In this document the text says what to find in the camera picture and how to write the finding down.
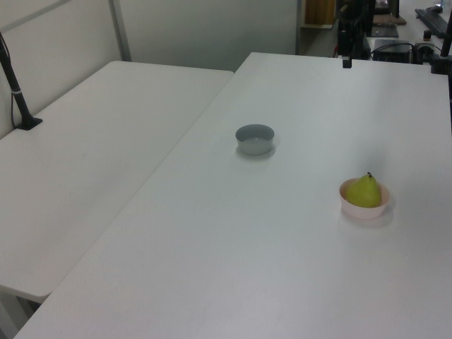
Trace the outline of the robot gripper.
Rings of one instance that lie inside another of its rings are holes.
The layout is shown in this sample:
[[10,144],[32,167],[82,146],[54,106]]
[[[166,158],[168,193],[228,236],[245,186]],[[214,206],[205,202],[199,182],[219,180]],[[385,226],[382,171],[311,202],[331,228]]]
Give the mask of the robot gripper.
[[352,68],[352,47],[354,36],[354,23],[343,18],[338,22],[338,54],[342,56],[344,69]]

